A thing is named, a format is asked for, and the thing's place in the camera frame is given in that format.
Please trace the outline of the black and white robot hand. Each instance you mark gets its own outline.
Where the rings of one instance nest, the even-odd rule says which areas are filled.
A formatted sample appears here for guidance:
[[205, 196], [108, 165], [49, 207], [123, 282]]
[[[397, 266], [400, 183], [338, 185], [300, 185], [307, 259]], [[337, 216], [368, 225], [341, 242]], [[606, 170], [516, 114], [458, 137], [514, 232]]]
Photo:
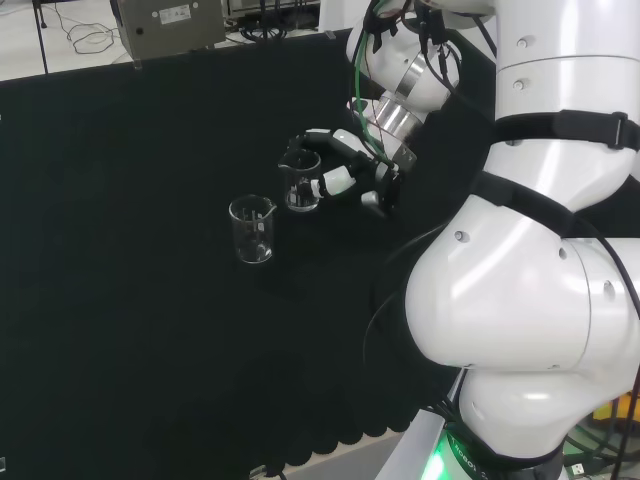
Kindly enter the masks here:
[[309, 178], [298, 190], [316, 200], [345, 196], [358, 190], [361, 204], [377, 215], [392, 215], [401, 186], [417, 156], [403, 142], [391, 137], [391, 158], [385, 160], [360, 136], [344, 129], [308, 129], [289, 140], [282, 166], [298, 157], [319, 161], [322, 151], [339, 157], [333, 169]]

